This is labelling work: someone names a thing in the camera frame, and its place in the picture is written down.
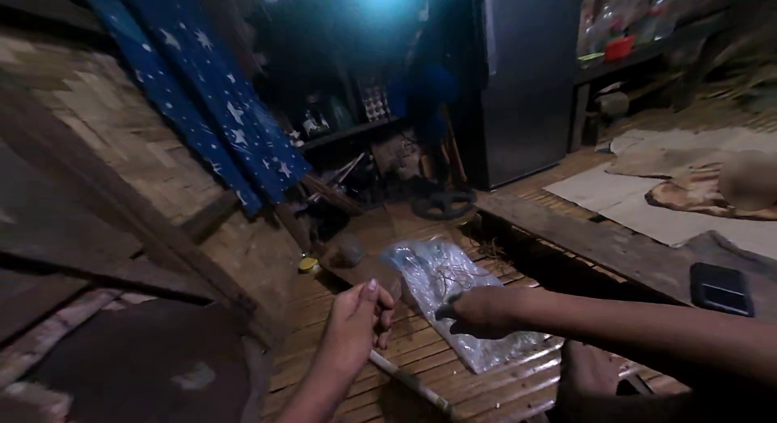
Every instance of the shelf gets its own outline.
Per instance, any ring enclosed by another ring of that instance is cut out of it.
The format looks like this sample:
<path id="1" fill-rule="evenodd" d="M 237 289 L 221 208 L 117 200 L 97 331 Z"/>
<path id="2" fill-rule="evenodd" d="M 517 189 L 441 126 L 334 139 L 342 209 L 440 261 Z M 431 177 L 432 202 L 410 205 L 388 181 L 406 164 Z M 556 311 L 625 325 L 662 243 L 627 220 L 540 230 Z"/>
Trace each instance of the shelf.
<path id="1" fill-rule="evenodd" d="M 335 133 L 327 134 L 326 136 L 322 136 L 321 138 L 317 138 L 309 142 L 306 142 L 302 147 L 299 147 L 299 151 L 304 153 L 310 149 L 320 147 L 321 145 L 326 145 L 336 140 L 349 138 L 357 134 L 364 133 L 365 131 L 381 128 L 383 126 L 396 123 L 397 121 L 399 121 L 398 117 L 390 117 L 384 120 L 377 120 L 371 123 L 359 124 L 354 128 L 349 128 L 348 130 L 336 131 Z"/>
<path id="2" fill-rule="evenodd" d="M 603 77 L 611 72 L 622 70 L 630 66 L 640 64 L 663 53 L 673 51 L 686 43 L 703 40 L 713 34 L 726 29 L 730 24 L 729 11 L 721 11 L 716 15 L 704 18 L 701 21 L 680 27 L 670 36 L 662 40 L 655 40 L 634 48 L 631 54 L 620 60 L 603 62 L 581 68 L 575 75 L 575 85 L 582 85 L 591 80 Z"/>

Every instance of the woven bamboo wall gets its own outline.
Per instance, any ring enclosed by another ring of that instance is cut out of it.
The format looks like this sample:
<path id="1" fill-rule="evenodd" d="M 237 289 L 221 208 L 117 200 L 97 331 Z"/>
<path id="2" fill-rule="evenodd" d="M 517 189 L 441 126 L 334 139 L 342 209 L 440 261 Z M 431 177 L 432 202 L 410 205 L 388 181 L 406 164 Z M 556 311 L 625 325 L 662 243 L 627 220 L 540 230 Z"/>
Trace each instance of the woven bamboo wall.
<path id="1" fill-rule="evenodd" d="M 0 66 L 179 223 L 222 191 L 110 55 L 0 28 Z"/>
<path id="2" fill-rule="evenodd" d="M 222 192 L 111 55 L 0 26 L 0 68 L 171 222 L 185 221 Z M 237 212 L 202 248 L 280 318 L 299 249 L 272 217 L 248 221 Z"/>

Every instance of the black phone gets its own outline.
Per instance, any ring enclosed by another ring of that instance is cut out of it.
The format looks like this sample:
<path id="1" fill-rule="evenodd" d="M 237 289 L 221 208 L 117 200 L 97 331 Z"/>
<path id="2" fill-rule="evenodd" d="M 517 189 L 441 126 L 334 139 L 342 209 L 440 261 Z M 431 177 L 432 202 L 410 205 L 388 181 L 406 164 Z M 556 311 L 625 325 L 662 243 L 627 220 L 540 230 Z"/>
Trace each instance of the black phone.
<path id="1" fill-rule="evenodd" d="M 744 317 L 755 317 L 753 301 L 742 272 L 697 262 L 691 266 L 694 305 Z"/>

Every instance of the gray refrigerator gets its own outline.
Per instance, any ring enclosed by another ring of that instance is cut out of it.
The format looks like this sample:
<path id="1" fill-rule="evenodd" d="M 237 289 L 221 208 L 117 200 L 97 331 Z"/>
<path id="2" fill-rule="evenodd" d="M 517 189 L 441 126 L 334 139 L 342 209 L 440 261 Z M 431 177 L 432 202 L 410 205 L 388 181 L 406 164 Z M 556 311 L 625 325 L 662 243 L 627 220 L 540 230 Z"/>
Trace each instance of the gray refrigerator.
<path id="1" fill-rule="evenodd" d="M 473 186 L 494 189 L 567 153 L 582 0 L 472 0 L 480 78 L 456 140 Z"/>

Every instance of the red container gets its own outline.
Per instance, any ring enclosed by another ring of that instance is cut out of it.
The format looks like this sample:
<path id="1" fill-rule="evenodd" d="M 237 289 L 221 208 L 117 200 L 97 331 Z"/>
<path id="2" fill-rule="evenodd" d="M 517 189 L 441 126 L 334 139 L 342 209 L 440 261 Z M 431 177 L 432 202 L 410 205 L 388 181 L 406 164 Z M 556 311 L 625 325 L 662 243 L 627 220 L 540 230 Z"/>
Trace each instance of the red container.
<path id="1" fill-rule="evenodd" d="M 631 54 L 636 36 L 626 36 L 607 44 L 605 48 L 605 62 L 623 59 Z"/>

